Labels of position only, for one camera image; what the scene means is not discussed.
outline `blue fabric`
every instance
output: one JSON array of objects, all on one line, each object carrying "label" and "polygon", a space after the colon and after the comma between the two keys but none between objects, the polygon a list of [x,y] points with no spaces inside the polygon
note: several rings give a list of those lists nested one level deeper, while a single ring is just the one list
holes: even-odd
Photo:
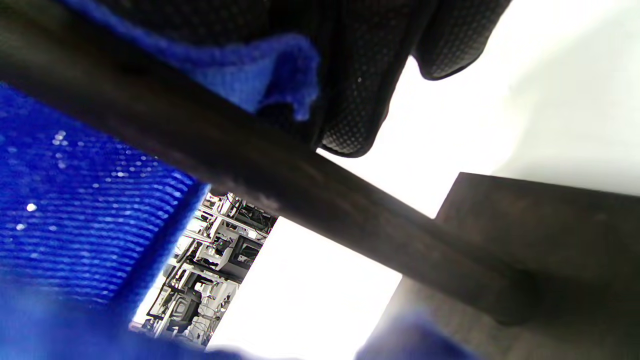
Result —
[{"label": "blue fabric", "polygon": [[[257,360],[231,352],[195,352],[153,340],[119,326],[103,311],[70,307],[11,286],[0,292],[0,303],[0,359]],[[437,331],[424,313],[412,313],[374,335],[355,360],[475,359]]]},{"label": "blue fabric", "polygon": [[4,84],[0,104],[0,268],[131,314],[207,187]]},{"label": "blue fabric", "polygon": [[59,0],[121,37],[189,74],[213,92],[255,113],[267,104],[293,105],[298,120],[309,117],[318,95],[319,55],[300,35],[284,34],[249,45],[197,47],[160,37],[123,20],[91,0]]}]

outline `machinery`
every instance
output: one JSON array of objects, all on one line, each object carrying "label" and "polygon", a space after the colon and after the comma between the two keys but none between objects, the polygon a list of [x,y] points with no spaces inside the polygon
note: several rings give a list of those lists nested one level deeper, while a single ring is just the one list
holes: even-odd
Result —
[{"label": "machinery", "polygon": [[166,264],[142,329],[204,348],[277,217],[229,193],[205,199],[194,219],[202,227],[184,233],[191,241]]}]

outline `metal frame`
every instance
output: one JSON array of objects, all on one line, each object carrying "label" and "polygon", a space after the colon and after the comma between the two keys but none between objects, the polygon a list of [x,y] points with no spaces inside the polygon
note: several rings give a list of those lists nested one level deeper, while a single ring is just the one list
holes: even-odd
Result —
[{"label": "metal frame", "polygon": [[0,81],[499,322],[539,304],[528,273],[52,0],[0,0]]}]

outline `dark wooden block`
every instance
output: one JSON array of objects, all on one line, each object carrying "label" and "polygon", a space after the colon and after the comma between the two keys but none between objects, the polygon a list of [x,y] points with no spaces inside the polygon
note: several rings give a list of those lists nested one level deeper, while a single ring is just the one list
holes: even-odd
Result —
[{"label": "dark wooden block", "polygon": [[640,198],[461,173],[436,220],[533,272],[540,313],[503,327],[405,278],[381,326],[427,306],[486,359],[640,359]]}]

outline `black mesh fabric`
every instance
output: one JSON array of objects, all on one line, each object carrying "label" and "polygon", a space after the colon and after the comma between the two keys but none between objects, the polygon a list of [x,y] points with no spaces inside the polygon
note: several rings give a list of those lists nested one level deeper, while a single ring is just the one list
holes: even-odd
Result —
[{"label": "black mesh fabric", "polygon": [[357,157],[372,146],[397,79],[413,53],[426,79],[472,63],[509,0],[99,0],[119,16],[195,45],[308,36],[323,62],[311,119],[286,105],[257,116],[315,149]]},{"label": "black mesh fabric", "polygon": [[350,156],[361,153],[371,134],[378,132],[384,117],[376,113],[381,82],[394,70],[390,69],[394,59],[408,56],[399,52],[414,1],[351,0],[344,4],[344,63],[339,87],[330,95],[333,116],[325,124],[323,145],[334,154]]},{"label": "black mesh fabric", "polygon": [[442,79],[475,61],[511,0],[442,1],[415,47],[422,75]]},{"label": "black mesh fabric", "polygon": [[268,32],[265,0],[100,0],[112,12],[172,40],[226,45]]}]

